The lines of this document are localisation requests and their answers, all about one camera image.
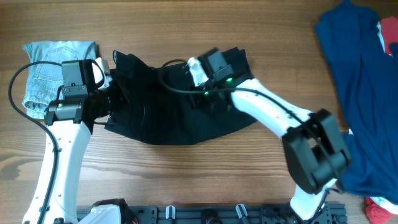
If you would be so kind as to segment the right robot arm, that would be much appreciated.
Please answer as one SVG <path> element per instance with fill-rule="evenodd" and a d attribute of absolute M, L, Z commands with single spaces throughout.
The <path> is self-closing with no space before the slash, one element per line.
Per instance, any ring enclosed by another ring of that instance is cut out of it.
<path fill-rule="evenodd" d="M 316 219 L 326 196 L 338 185 L 351 163 L 335 117 L 327 110 L 312 112 L 295 106 L 268 90 L 248 68 L 237 68 L 217 48 L 187 62 L 194 90 L 205 99 L 211 95 L 229 100 L 271 130 L 281 141 L 290 176 L 296 183 L 289 202 L 302 221 Z"/>

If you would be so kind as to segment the black shorts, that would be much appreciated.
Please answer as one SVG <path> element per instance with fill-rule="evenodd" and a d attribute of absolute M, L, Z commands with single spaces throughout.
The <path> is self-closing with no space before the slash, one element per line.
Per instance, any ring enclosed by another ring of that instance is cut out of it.
<path fill-rule="evenodd" d="M 153 145 L 193 145 L 239 131 L 256 119 L 228 105 L 192 109 L 189 95 L 165 89 L 159 69 L 133 54 L 114 51 L 111 75 L 126 88 L 128 106 L 115 111 L 106 130 Z"/>

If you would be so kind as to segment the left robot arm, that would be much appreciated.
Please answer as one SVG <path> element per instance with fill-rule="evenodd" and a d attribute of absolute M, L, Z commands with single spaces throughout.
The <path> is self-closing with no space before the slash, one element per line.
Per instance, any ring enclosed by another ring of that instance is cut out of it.
<path fill-rule="evenodd" d="M 95 120 L 127 104 L 102 58 L 64 61 L 62 76 L 62 98 L 45 110 L 44 160 L 23 223 L 78 223 L 78 183 Z"/>

